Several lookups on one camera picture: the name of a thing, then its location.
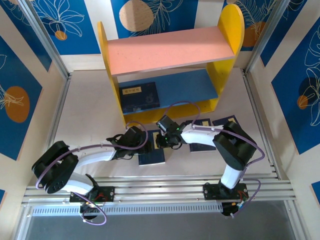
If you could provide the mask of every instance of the yellow label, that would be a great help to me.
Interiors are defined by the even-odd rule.
[[[208,121],[203,121],[202,122],[202,126],[209,126],[209,122]]]
[[[229,122],[234,122],[236,124],[236,120],[232,117],[228,119]]]
[[[154,145],[154,149],[159,149],[157,147],[157,143],[156,143],[156,139],[157,139],[157,135],[159,134],[159,132],[155,131],[152,133],[152,136],[153,136],[153,145]]]
[[[122,94],[123,95],[136,94],[136,93],[141,93],[141,87],[140,86],[122,89]]]

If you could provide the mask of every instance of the vent grille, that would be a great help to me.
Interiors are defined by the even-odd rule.
[[[36,206],[33,209],[32,216],[74,216],[79,214],[79,208],[79,206]],[[102,210],[108,215],[221,213],[223,211],[222,204],[216,202],[105,205]],[[94,215],[98,212],[96,209],[90,214]]]

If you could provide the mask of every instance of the white table surface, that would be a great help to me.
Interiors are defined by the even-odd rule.
[[[166,73],[185,70],[168,69]],[[159,72],[127,75],[119,81],[152,77]],[[258,125],[244,85],[242,73],[234,68],[226,84],[221,99],[214,112],[205,113],[200,119],[211,121],[235,115],[239,124],[256,143],[263,148]],[[192,120],[194,116],[176,119],[178,123]],[[155,130],[155,124],[146,125]],[[99,144],[108,137],[125,132],[120,110],[111,89],[105,70],[75,71],[63,107],[55,141],[63,140],[70,149],[77,146]],[[256,151],[252,159],[258,158]],[[221,175],[226,163],[218,151],[190,153],[188,145],[179,150],[165,149],[165,164],[138,166],[138,157],[131,160],[97,162],[76,169],[80,174],[93,177],[144,177],[144,176],[207,176]],[[267,158],[250,166],[248,174],[270,174]]]

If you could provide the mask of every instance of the wooden circle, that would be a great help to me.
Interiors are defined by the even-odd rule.
[[[265,27],[265,22],[257,22],[255,25],[251,25],[244,30],[243,47],[253,47],[256,45],[257,40]]]
[[[297,104],[300,109],[306,109],[306,107],[308,106],[308,98],[304,95],[299,96]]]
[[[23,99],[20,101],[21,104],[16,104],[13,101],[5,104],[5,111],[8,117],[16,122],[23,123],[28,115],[30,110],[30,101],[28,93],[19,86],[12,86],[6,91],[5,99],[10,99],[10,97],[14,97],[13,99]]]
[[[68,37],[65,32],[60,31],[60,30],[56,31],[56,32],[54,33],[54,35],[55,35],[55,37],[56,37],[57,39],[59,39],[60,41],[64,41],[64,40],[66,40],[67,37]]]
[[[119,11],[121,24],[131,32],[146,30],[154,22],[151,8],[141,0],[127,1]]]

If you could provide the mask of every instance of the book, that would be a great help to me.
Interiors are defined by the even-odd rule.
[[[152,151],[138,156],[139,166],[166,163],[164,150],[162,148],[158,148],[156,144],[156,138],[158,134],[160,134],[160,130],[148,131],[148,140],[151,142]]]
[[[235,115],[227,116],[218,120],[212,121],[213,126],[225,125],[227,122],[234,122],[239,125]]]
[[[123,114],[160,107],[155,82],[120,87],[119,93]]]
[[[211,126],[210,118],[205,119],[198,119],[194,122],[195,125],[201,125],[201,126]],[[205,144],[200,143],[191,143],[189,144],[190,152],[196,153],[196,152],[210,152],[216,150],[215,146],[209,146]]]

